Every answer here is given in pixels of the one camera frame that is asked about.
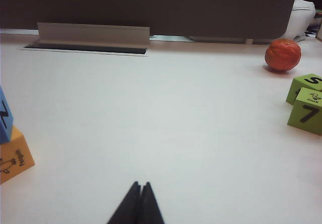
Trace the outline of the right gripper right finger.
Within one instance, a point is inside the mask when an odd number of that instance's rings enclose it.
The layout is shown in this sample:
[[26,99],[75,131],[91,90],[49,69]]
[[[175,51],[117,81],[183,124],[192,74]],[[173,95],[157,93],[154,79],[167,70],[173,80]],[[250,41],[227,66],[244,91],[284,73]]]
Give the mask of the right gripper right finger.
[[147,182],[140,194],[138,204],[137,223],[141,224],[165,224],[159,209],[152,186]]

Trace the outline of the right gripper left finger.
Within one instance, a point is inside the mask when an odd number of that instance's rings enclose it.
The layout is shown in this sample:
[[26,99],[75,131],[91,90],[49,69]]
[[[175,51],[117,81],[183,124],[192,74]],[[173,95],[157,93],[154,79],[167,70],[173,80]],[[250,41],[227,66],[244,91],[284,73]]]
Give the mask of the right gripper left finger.
[[137,221],[141,186],[135,181],[107,224],[134,224]]

